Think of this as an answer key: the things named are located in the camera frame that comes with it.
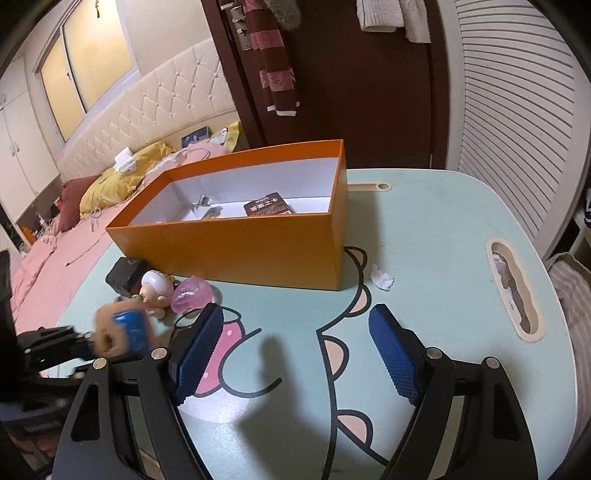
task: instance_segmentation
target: pink translucent toy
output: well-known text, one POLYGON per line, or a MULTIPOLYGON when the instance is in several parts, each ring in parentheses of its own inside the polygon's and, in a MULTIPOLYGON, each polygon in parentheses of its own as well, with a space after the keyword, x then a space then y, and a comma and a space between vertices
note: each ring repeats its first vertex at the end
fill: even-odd
POLYGON ((202 309, 212 298, 212 286, 202 278, 191 277, 183 280, 174 290, 170 307, 174 313, 187 313, 189 310, 202 309))

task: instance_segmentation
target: white paper scrap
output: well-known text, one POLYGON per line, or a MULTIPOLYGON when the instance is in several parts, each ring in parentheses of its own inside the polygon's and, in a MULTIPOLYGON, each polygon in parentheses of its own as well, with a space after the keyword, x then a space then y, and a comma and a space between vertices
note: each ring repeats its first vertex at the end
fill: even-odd
POLYGON ((394 279, 386 272, 382 272, 377 265, 372 267, 370 278, 374 285, 383 291, 390 291, 394 284, 394 279))

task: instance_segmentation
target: window frame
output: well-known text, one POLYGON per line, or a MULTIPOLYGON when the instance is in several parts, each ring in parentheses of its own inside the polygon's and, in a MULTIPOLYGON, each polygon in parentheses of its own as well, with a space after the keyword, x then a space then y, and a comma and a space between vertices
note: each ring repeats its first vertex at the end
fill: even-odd
POLYGON ((117 7, 117 13, 119 16, 119 23, 121 24, 121 30, 123 31, 123 36, 125 38, 125 43, 127 45, 129 55, 131 56, 131 59, 133 61, 133 66, 127 72, 125 72, 119 78, 119 80, 117 80, 111 86, 111 88, 109 88, 105 93, 103 93, 103 95, 97 100, 97 102, 88 111, 85 109, 84 103, 82 102, 82 97, 81 97, 80 92, 78 90, 78 85, 76 84, 76 81, 74 80, 74 75, 72 73, 72 66, 70 64, 70 57, 68 55, 67 47, 66 47, 66 36, 64 35, 64 25, 65 25, 66 21, 70 18, 70 15, 72 14, 72 12, 76 9, 76 7, 78 7, 78 5, 81 2, 82 2, 82 0, 71 0, 70 1, 70 5, 68 5, 68 7, 64 11, 63 15, 58 20, 57 24, 55 25, 51 34, 49 35, 49 37, 46 41, 46 44, 41 49, 41 54, 40 54, 39 58, 37 59, 37 61, 35 62, 35 66, 33 69, 35 79, 40 84, 40 89, 43 92, 44 107, 45 107, 48 118, 51 119, 51 124, 53 127, 52 128, 53 134, 56 138, 56 141, 61 146, 62 150, 66 150, 69 145, 75 144, 76 141, 78 140, 78 138, 81 136, 82 132, 86 129, 86 127, 88 127, 99 116, 99 114, 103 110, 105 110, 105 108, 107 108, 121 93, 126 91, 129 87, 131 87, 134 83, 139 81, 139 79, 141 78, 141 73, 138 68, 138 63, 135 58, 133 48, 131 46, 131 41, 129 40, 129 33, 128 33, 127 26, 125 23, 125 18, 123 17, 121 0, 115 0, 115 5, 117 7), (53 109, 51 108, 51 104, 49 102, 49 97, 47 96, 47 91, 45 88, 45 83, 43 82, 43 77, 41 75, 41 68, 43 67, 43 64, 45 63, 45 60, 47 59, 49 52, 54 47, 56 42, 60 41, 60 38, 61 38, 62 48, 63 48, 64 54, 66 56, 66 62, 68 65, 68 73, 70 74, 69 75, 70 83, 72 84, 74 91, 76 92, 76 95, 77 95, 78 101, 79 101, 79 105, 82 109, 82 112, 84 113, 82 122, 80 123, 80 125, 78 125, 78 127, 76 127, 76 129, 71 134, 70 138, 68 138, 68 140, 64 139, 64 136, 62 135, 60 128, 57 125, 56 117, 53 113, 53 109))

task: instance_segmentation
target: blue sticker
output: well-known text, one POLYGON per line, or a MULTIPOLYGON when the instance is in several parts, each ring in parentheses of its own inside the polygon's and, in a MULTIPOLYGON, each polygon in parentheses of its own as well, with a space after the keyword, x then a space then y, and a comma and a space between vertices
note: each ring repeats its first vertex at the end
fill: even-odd
POLYGON ((141 310, 126 310, 115 313, 113 321, 122 325, 127 335, 129 350, 139 355, 148 355, 150 342, 144 320, 144 313, 141 310))

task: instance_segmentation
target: red and maroon striped scarf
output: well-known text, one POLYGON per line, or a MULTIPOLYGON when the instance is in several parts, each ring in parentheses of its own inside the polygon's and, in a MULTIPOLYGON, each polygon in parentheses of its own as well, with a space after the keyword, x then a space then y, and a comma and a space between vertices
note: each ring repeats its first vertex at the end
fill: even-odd
MULTIPOLYGON (((241 1, 259 65, 267 110, 279 116, 295 116, 300 102, 279 24, 263 0, 241 1)), ((219 3, 222 9, 233 5, 228 0, 219 0, 219 3)))

